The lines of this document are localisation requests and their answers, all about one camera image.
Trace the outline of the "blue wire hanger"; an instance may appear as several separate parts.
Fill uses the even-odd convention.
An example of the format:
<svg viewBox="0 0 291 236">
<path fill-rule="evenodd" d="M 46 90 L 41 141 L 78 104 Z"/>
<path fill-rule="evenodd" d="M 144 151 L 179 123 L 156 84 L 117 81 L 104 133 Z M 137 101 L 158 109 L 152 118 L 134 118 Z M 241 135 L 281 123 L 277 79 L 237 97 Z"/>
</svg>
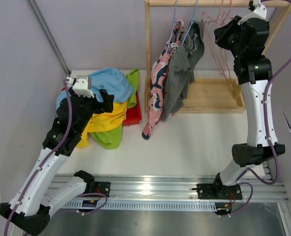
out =
<svg viewBox="0 0 291 236">
<path fill-rule="evenodd" d="M 189 46 L 193 46 L 193 44 L 194 44 L 194 39 L 195 39 L 195 27 L 194 27 L 194 24 L 197 23 L 195 21 L 195 15 L 196 15 L 196 9 L 197 9 L 198 2 L 199 2 L 199 0 L 195 1 L 192 18 L 190 20 L 190 24 L 189 24 L 188 30 L 187 30 L 185 36 L 183 37 L 181 45 L 185 44 L 186 46 L 189 47 Z"/>
<path fill-rule="evenodd" d="M 179 23 L 179 20 L 175 19 L 177 2 L 178 2 L 178 0 L 175 0 L 174 15 L 173 15 L 173 27 L 172 27 L 172 30 L 171 30 L 170 38 L 169 38 L 167 49 L 166 49 L 166 53 L 169 54 L 169 55 L 171 55 L 177 48 L 176 34 L 178 32 L 178 29 L 176 27 L 177 27 L 177 24 Z"/>
</svg>

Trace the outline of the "grey shorts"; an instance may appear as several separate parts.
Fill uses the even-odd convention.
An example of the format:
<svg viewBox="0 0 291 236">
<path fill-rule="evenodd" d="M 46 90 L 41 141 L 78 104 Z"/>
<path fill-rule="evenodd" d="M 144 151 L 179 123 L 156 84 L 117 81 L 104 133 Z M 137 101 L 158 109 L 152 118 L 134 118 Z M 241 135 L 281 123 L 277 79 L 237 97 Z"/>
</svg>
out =
<svg viewBox="0 0 291 236">
<path fill-rule="evenodd" d="M 162 121 L 166 121 L 183 106 L 189 84 L 195 81 L 194 69 L 204 55 L 204 24 L 202 20 L 196 22 L 193 46 L 180 44 L 170 59 L 163 93 L 163 111 L 160 117 Z"/>
</svg>

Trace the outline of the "lime green shorts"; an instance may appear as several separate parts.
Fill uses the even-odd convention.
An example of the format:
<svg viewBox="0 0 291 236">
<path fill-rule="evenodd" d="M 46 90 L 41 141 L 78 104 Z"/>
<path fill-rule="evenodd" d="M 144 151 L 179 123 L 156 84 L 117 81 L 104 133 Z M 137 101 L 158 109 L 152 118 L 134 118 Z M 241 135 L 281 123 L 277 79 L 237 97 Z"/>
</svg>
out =
<svg viewBox="0 0 291 236">
<path fill-rule="evenodd" d="M 118 148 L 122 141 L 123 127 L 139 124 L 142 118 L 137 92 L 140 70 L 135 68 L 125 76 L 133 88 L 130 97 L 124 103 L 115 103 L 113 113 L 95 116 L 91 123 L 90 135 L 105 149 Z"/>
</svg>

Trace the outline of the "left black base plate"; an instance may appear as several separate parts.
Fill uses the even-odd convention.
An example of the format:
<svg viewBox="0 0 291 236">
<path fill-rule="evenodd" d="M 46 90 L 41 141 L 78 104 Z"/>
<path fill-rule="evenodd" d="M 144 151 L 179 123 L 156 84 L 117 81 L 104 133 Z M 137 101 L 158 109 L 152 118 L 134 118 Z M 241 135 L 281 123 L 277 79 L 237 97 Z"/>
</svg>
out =
<svg viewBox="0 0 291 236">
<path fill-rule="evenodd" d="M 87 184 L 84 193 L 102 193 L 109 197 L 111 190 L 111 183 L 105 181 L 95 181 Z"/>
</svg>

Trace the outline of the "aluminium mounting rail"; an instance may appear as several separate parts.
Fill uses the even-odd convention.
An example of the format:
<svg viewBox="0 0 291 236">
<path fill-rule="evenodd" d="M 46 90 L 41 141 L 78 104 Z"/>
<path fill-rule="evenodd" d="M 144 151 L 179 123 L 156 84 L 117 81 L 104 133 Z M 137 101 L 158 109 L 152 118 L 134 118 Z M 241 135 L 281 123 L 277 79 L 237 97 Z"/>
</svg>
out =
<svg viewBox="0 0 291 236">
<path fill-rule="evenodd" d="M 131 174 L 98 174 L 91 164 L 83 164 L 78 159 L 68 160 L 55 174 L 45 194 L 53 194 L 71 180 L 77 171 L 85 171 L 95 177 L 95 181 L 111 183 L 108 200 L 133 201 L 176 201 L 188 202 L 228 202 L 229 200 L 202 200 L 198 198 L 196 188 L 199 183 L 212 184 L 214 176 L 156 176 Z M 246 174 L 240 180 L 242 200 L 254 203 L 287 203 L 289 201 L 285 186 L 282 183 L 266 185 L 255 176 Z"/>
</svg>

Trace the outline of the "pink shark-print shorts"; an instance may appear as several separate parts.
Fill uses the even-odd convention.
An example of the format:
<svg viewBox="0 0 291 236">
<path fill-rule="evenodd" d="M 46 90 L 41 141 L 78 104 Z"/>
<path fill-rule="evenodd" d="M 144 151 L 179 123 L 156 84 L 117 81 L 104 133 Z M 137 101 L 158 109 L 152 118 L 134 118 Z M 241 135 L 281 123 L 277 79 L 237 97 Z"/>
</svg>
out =
<svg viewBox="0 0 291 236">
<path fill-rule="evenodd" d="M 179 23 L 177 24 L 176 28 L 178 29 L 176 34 L 176 43 L 178 48 L 180 45 L 181 37 L 184 33 L 184 22 L 182 19 L 179 19 Z M 150 99 L 148 102 L 147 123 L 142 132 L 142 138 L 144 140 L 150 139 L 154 127 L 160 121 L 160 117 L 163 111 L 163 90 L 165 86 L 165 80 L 167 78 L 168 65 L 172 55 L 174 54 L 174 52 L 171 55 L 166 53 L 167 45 L 168 41 L 161 55 L 159 56 L 159 59 L 152 66 L 150 75 Z"/>
</svg>

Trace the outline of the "red plastic tray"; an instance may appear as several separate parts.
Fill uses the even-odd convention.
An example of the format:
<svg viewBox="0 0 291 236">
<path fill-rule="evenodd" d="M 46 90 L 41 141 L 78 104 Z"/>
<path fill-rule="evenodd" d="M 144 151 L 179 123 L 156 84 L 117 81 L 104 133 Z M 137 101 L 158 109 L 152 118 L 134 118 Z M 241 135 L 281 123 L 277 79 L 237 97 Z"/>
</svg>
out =
<svg viewBox="0 0 291 236">
<path fill-rule="evenodd" d="M 84 92 L 89 96 L 77 95 L 74 87 L 65 88 L 56 100 L 58 121 L 67 125 L 72 119 L 72 130 L 106 132 L 124 125 L 126 120 L 131 124 L 141 119 L 141 111 L 136 111 L 136 97 L 133 97 L 133 107 L 130 108 L 129 100 L 116 102 L 115 93 L 108 94 L 104 86 L 90 86 Z"/>
</svg>

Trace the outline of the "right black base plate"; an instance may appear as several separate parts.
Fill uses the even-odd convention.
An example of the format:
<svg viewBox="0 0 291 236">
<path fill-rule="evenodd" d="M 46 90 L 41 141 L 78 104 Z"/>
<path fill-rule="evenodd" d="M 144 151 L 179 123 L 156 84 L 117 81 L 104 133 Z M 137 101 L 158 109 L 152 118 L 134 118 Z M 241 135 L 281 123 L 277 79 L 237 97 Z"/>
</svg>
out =
<svg viewBox="0 0 291 236">
<path fill-rule="evenodd" d="M 242 192 L 238 184 L 225 186 L 199 183 L 192 190 L 196 190 L 198 198 L 202 200 L 242 200 Z"/>
</svg>

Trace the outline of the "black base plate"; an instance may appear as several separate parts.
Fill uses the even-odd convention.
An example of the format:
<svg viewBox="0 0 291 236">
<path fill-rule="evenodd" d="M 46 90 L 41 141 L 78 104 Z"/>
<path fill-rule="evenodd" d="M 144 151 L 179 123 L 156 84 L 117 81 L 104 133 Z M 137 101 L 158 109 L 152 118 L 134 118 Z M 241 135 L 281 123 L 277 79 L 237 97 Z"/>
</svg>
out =
<svg viewBox="0 0 291 236">
<path fill-rule="evenodd" d="M 198 198 L 202 200 L 242 200 L 242 192 L 238 184 L 225 186 L 199 183 L 192 190 L 196 190 Z"/>
<path fill-rule="evenodd" d="M 102 193 L 109 197 L 111 190 L 111 183 L 105 181 L 95 181 L 87 184 L 84 193 Z"/>
</svg>

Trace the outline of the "pink wire hanger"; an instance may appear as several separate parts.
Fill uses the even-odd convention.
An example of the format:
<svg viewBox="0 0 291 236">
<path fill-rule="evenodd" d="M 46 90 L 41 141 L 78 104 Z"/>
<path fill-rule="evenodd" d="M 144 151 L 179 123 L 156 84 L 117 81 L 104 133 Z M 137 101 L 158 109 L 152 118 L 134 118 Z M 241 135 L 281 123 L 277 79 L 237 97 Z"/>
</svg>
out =
<svg viewBox="0 0 291 236">
<path fill-rule="evenodd" d="M 223 7 L 224 7 L 224 1 L 221 0 L 221 5 L 219 8 L 218 17 L 216 20 L 218 27 L 222 27 L 224 25 L 224 23 L 226 22 L 226 20 L 230 17 L 230 12 L 232 9 L 232 1 L 230 1 L 230 7 L 229 7 L 228 11 L 223 10 L 222 9 Z"/>
<path fill-rule="evenodd" d="M 222 51 L 216 49 L 215 43 L 212 41 L 210 30 L 209 30 L 209 24 L 215 22 L 215 20 L 210 17 L 205 11 L 202 13 L 202 20 L 204 24 L 204 34 L 205 38 L 207 40 L 207 44 L 211 50 L 211 54 L 213 56 L 214 62 L 217 66 L 217 69 L 220 72 L 220 75 L 226 76 L 225 75 L 225 66 L 223 62 L 223 57 L 222 57 Z"/>
<path fill-rule="evenodd" d="M 215 43 L 211 40 L 211 33 L 209 30 L 209 25 L 211 23 L 215 23 L 217 28 L 224 26 L 227 19 L 232 19 L 230 16 L 230 12 L 232 10 L 233 3 L 230 1 L 230 8 L 228 11 L 224 11 L 224 1 L 221 1 L 221 5 L 218 11 L 218 15 L 216 18 L 212 18 L 206 12 L 203 12 L 203 21 L 204 21 L 204 34 L 206 36 L 206 41 L 211 51 L 211 55 L 213 60 L 217 66 L 217 69 L 221 76 L 228 82 L 231 79 L 231 71 L 228 65 L 227 51 L 224 49 L 220 49 L 219 53 L 215 48 Z"/>
</svg>

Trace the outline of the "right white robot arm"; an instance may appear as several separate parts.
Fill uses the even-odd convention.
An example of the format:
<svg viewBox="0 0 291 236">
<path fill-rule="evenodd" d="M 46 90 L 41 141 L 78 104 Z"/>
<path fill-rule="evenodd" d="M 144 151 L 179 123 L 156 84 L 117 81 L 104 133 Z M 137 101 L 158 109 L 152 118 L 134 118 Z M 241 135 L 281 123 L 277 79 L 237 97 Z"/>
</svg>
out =
<svg viewBox="0 0 291 236">
<path fill-rule="evenodd" d="M 272 66 L 263 55 L 269 36 L 269 23 L 260 18 L 242 21 L 235 16 L 214 31 L 215 43 L 234 57 L 234 72 L 241 86 L 247 112 L 247 142 L 232 147 L 233 159 L 215 177 L 210 190 L 218 199 L 238 190 L 239 179 L 255 166 L 285 153 L 276 137 L 271 114 Z"/>
</svg>

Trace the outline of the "wooden clothes rack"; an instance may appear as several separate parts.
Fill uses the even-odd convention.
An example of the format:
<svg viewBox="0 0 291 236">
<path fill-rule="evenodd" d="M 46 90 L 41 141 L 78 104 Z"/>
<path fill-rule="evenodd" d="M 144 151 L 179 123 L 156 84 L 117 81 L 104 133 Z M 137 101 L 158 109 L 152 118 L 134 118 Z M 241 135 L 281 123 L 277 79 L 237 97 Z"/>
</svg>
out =
<svg viewBox="0 0 291 236">
<path fill-rule="evenodd" d="M 151 36 L 150 36 L 150 8 L 171 7 L 174 0 L 146 0 L 145 1 L 145 39 L 146 39 L 146 79 L 145 105 L 150 99 L 151 74 Z M 284 0 L 268 0 L 267 7 L 275 7 L 276 11 L 270 20 L 270 35 L 265 44 L 269 48 L 279 30 L 291 12 L 291 3 Z M 245 111 L 241 87 L 237 79 L 226 80 L 216 71 L 195 71 L 195 82 L 189 85 L 187 99 L 184 100 L 181 113 L 209 113 L 209 114 L 241 114 Z"/>
</svg>

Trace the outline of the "light blue shorts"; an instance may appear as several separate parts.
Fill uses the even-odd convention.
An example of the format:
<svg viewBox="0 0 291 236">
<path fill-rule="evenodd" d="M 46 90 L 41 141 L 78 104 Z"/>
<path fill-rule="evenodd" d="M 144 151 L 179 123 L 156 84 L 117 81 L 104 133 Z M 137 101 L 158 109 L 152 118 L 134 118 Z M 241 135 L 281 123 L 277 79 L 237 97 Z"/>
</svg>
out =
<svg viewBox="0 0 291 236">
<path fill-rule="evenodd" d="M 114 95 L 115 103 L 127 101 L 134 92 L 134 88 L 126 76 L 114 67 L 107 67 L 88 75 L 91 78 L 91 91 L 98 102 L 102 102 L 100 89 L 105 89 L 109 95 Z"/>
</svg>

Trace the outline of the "yellow shorts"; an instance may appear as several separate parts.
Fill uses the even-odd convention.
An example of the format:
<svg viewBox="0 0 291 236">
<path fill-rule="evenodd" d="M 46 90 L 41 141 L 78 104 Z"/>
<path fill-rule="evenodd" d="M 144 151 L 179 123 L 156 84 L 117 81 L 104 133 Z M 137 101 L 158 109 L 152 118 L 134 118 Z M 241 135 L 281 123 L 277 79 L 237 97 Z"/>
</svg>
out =
<svg viewBox="0 0 291 236">
<path fill-rule="evenodd" d="M 114 103 L 111 113 L 94 114 L 84 129 L 77 148 L 89 146 L 92 136 L 105 149 L 116 149 L 122 140 L 122 123 L 126 120 L 128 102 Z"/>
</svg>

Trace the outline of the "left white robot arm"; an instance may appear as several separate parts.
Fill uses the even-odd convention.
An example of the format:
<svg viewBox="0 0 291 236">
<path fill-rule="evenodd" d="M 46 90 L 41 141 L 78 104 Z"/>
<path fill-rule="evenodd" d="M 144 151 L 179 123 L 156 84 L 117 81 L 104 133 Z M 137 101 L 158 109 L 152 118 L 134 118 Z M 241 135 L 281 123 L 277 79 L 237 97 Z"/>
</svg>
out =
<svg viewBox="0 0 291 236">
<path fill-rule="evenodd" d="M 100 89 L 99 93 L 101 102 L 95 96 L 78 96 L 72 89 L 66 90 L 66 98 L 57 108 L 52 128 L 27 181 L 10 202 L 0 205 L 0 215 L 7 219 L 7 223 L 37 236 L 44 231 L 52 216 L 73 198 L 99 195 L 95 192 L 95 177 L 85 171 L 77 171 L 55 193 L 46 194 L 56 173 L 80 142 L 92 116 L 113 111 L 114 96 L 105 89 Z"/>
</svg>

